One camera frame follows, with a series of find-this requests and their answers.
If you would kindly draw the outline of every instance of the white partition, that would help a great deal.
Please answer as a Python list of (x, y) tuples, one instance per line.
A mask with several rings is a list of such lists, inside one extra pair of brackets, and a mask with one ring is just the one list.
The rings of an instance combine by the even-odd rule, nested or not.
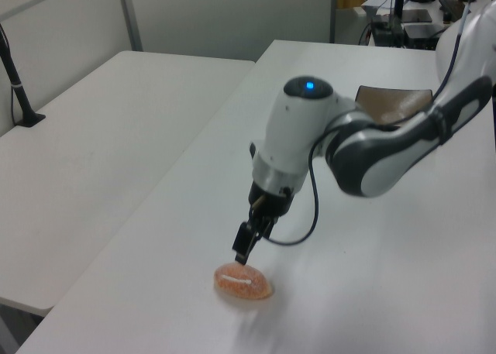
[[(2, 25), (35, 110), (130, 49), (120, 0), (43, 0)], [(10, 81), (1, 66), (0, 136), (12, 128), (9, 105)], [(19, 117), (17, 100), (15, 105)]]
[(143, 50), (258, 60), (273, 40), (329, 42), (331, 0), (131, 0)]

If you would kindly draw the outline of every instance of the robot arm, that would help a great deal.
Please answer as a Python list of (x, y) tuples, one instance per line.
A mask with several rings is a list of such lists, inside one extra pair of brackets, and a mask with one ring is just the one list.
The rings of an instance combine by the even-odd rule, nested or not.
[[(250, 147), (250, 218), (240, 226), (232, 246), (236, 261), (245, 264), (256, 242), (270, 238), (315, 156), (325, 157), (347, 194), (378, 196), (490, 101), (496, 82), (496, 2), (472, 16), (444, 91), (401, 128), (375, 124), (358, 104), (340, 97), (325, 81), (299, 77), (286, 83), (267, 123), (266, 139)], [(472, 43), (477, 52), (470, 50)]]

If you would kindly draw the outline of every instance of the black cord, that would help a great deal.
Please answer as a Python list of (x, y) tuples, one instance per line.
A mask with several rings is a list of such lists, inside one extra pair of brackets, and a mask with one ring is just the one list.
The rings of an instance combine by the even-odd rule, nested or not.
[[(470, 3), (473, 2), (474, 0), (468, 0), (468, 4), (466, 9), (470, 6)], [(432, 96), (432, 102), (434, 102), (438, 96), (441, 94), (443, 91), (444, 87), (448, 83), (448, 80), (450, 79), (451, 73), (453, 72), (453, 68), (455, 66), (455, 61), (456, 61), (456, 55), (458, 54), (458, 47), (460, 46), (460, 40), (462, 38), (462, 32), (463, 32), (463, 27), (461, 28), (461, 32), (456, 35), (456, 42), (455, 42), (455, 49), (453, 50), (453, 55), (451, 56), (451, 62), (449, 63), (448, 71), (446, 72), (446, 75), (444, 76), (443, 82), (439, 86), (437, 92)]]
[(317, 226), (317, 221), (319, 220), (319, 194), (317, 193), (317, 183), (315, 182), (315, 174), (313, 171), (313, 154), (317, 146), (331, 133), (335, 132), (339, 127), (331, 128), (329, 131), (325, 131), (323, 135), (321, 135), (317, 141), (313, 144), (310, 149), (310, 154), (308, 155), (308, 172), (310, 173), (310, 180), (312, 181), (312, 189), (313, 189), (313, 199), (314, 199), (314, 215), (312, 226), (308, 232), (300, 239), (295, 240), (293, 242), (281, 242), (278, 240), (267, 238), (267, 240), (273, 244), (277, 244), (278, 246), (296, 246), (297, 244), (303, 243), (308, 237), (313, 233), (315, 227)]
[(431, 36), (429, 36), (428, 38), (425, 38), (425, 40), (430, 40), (432, 39), (434, 36), (438, 36), (439, 34), (442, 34), (444, 33), (445, 31), (447, 31), (450, 27), (445, 27), (444, 29), (441, 29), (440, 31), (436, 31), (435, 33), (433, 33)]
[(389, 5), (389, 30), (391, 31), (391, 36), (389, 40), (389, 46), (392, 46), (393, 43), (393, 0), (391, 0), (391, 4)]
[(10, 86), (10, 116), (12, 118), (12, 124), (16, 126), (17, 123), (14, 119), (14, 87), (12, 85)]
[[(5, 34), (5, 31), (3, 30), (1, 23), (0, 23), (0, 34), (2, 35), (2, 39), (5, 40), (7, 50), (10, 52), (9, 39), (7, 39), (7, 34)], [(12, 124), (16, 126), (16, 120), (14, 119), (14, 87), (12, 85), (10, 85), (10, 116), (12, 118)]]
[(358, 45), (360, 45), (362, 43), (362, 38), (363, 38), (363, 35), (365, 33), (365, 31), (367, 30), (367, 28), (370, 26), (370, 22), (365, 26), (365, 28), (363, 29), (362, 31), (362, 35), (360, 35), (360, 38), (358, 39)]
[(3, 30), (2, 24), (0, 23), (0, 33), (2, 34), (2, 37), (5, 38), (5, 44), (7, 44), (7, 49), (10, 52), (10, 44), (9, 44), (9, 39), (7, 39), (7, 34), (5, 34), (5, 31)]

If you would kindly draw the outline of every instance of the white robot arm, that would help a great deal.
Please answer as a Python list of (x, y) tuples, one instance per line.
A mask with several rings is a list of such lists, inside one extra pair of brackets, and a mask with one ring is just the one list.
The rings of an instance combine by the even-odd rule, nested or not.
[[(355, 101), (340, 97), (323, 80), (297, 77), (286, 83), (275, 101), (265, 140), (250, 147), (250, 219), (241, 225), (233, 244), (236, 261), (246, 263), (257, 240), (270, 238), (277, 219), (288, 212), (300, 191), (314, 157), (325, 157), (347, 194), (375, 197), (491, 100), (496, 83), (496, 1), (472, 16), (446, 86), (433, 104), (401, 128), (377, 125)], [(440, 46), (455, 30), (447, 30)], [(443, 56), (438, 58), (443, 67)]]

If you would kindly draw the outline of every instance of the white desk surface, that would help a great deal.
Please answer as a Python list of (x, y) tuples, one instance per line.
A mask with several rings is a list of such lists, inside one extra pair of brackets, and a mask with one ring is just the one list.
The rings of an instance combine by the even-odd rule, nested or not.
[(0, 304), (45, 315), (252, 66), (123, 52), (5, 134)]
[[(19, 354), (494, 354), (490, 108), (380, 198), (344, 195), (316, 161), (315, 234), (290, 249), (260, 242), (250, 257), (274, 296), (241, 301), (213, 288), (248, 213), (249, 141), (264, 137), (285, 81), (313, 74), (351, 97), (361, 84), (436, 88), (433, 56), (274, 42)], [(274, 237), (302, 234), (312, 213), (307, 180)]]

